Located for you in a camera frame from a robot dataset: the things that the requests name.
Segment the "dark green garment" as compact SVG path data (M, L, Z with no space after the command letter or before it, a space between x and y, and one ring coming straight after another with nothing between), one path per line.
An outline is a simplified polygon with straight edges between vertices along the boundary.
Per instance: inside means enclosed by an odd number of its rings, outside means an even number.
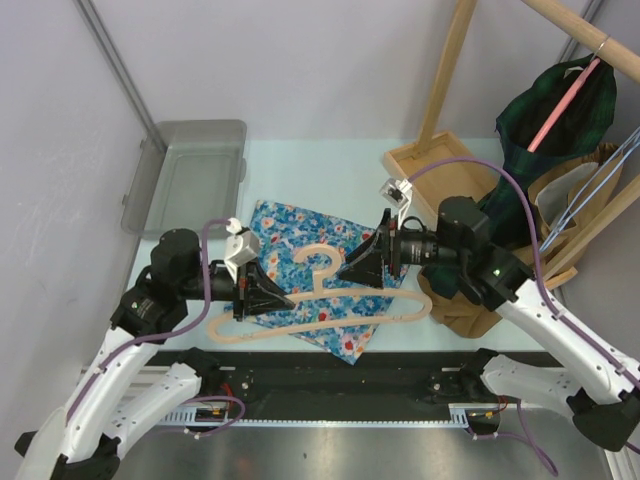
M572 82L590 62L587 55L558 63L537 77L496 119L506 170L526 192L552 168L596 150L615 115L614 69L601 60L574 100L534 153L527 147ZM490 219L491 241L507 249L531 244L520 200L504 178L478 205ZM458 292L456 267L424 267L435 276L435 290L447 298Z

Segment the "pink plastic hanger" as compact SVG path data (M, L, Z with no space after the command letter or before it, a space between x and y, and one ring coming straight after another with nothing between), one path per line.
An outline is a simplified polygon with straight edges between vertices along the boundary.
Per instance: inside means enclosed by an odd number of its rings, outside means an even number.
M601 63L599 58L594 58L577 76L572 82L567 91L563 94L557 105L551 111L548 118L542 124L532 141L527 147L527 151L534 153L545 137L549 134L555 123L559 120L564 111L568 108L570 103L574 100L580 89L584 86L589 76L594 72L596 67Z

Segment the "light blue wire hanger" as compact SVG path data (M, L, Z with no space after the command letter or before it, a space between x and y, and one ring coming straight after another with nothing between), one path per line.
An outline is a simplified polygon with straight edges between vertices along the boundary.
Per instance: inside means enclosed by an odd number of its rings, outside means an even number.
M603 144L596 152L551 171L549 181L533 196L541 221L542 252L557 250L587 224L587 213L606 206L626 160L638 148L635 130L620 146Z

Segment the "blue floral garment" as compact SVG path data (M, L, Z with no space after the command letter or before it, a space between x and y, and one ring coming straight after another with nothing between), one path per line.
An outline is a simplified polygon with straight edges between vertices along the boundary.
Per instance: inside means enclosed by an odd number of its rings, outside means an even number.
M256 202L249 228L260 241L262 268L288 294L312 291L312 272L331 264L331 259L325 255L296 262L294 256L301 248L326 244L346 256L375 231L373 227L344 218L267 200ZM390 298L363 296L304 301L290 311L257 316L255 322L274 329L350 316L383 315L391 303ZM295 336L353 365L364 353L376 329L375 325L368 324L302 332Z

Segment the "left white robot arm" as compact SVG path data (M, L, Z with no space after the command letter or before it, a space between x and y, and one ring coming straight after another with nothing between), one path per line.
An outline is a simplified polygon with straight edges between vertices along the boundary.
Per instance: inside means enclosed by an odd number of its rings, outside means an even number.
M184 325L188 301L201 300L204 309L214 301L230 302L237 320L292 309L292 301L260 265L257 236L236 218L220 224L229 234L220 260L209 260L205 232L172 229L161 235L149 264L121 297L72 396L39 430L23 433L16 442L23 458L17 478L111 479L129 450L165 415L219 392L219 367L192 348L161 380L121 402L160 347L206 317L202 312Z

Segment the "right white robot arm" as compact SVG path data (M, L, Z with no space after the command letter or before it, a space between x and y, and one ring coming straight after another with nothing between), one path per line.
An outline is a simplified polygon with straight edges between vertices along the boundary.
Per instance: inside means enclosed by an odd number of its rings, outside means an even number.
M617 452L639 425L639 363L562 309L530 267L489 238L489 219L467 197L439 206L435 230L409 229L383 214L375 233L346 258L342 280L381 289L404 265L451 266L458 290L534 338L564 368L550 371L494 351L477 352L461 376L473 401L524 400L570 419L595 445Z

